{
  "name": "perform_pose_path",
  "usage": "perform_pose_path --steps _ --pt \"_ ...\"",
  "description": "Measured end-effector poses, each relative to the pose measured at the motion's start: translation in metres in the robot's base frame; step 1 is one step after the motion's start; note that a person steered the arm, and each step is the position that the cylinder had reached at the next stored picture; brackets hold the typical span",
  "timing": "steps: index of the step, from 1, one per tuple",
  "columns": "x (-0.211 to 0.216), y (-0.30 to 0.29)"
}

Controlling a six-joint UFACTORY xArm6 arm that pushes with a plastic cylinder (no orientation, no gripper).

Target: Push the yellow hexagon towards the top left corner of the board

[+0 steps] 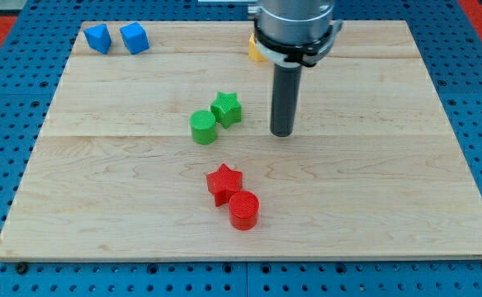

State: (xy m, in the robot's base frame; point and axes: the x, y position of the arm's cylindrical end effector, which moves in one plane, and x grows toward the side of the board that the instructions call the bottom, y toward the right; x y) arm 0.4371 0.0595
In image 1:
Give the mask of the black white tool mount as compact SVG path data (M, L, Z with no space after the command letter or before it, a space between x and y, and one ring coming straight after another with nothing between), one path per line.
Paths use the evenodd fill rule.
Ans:
M336 36L343 28L343 21L337 20L330 24L328 30L318 39L293 45L273 40L266 35L259 25L259 20L254 21L253 27L255 44L263 56L285 68L294 68L298 65L313 68L333 48Z

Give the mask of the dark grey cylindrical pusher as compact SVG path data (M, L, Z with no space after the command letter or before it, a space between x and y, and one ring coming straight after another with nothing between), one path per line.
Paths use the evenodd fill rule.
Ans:
M301 66L274 65L270 131L277 137L287 137L293 132L300 78Z

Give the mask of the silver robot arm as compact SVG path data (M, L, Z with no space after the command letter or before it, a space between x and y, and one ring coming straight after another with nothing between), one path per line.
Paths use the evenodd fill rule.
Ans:
M303 68L313 68L333 48L343 21L333 19L333 0L260 0L254 40L274 63L270 131L292 134Z

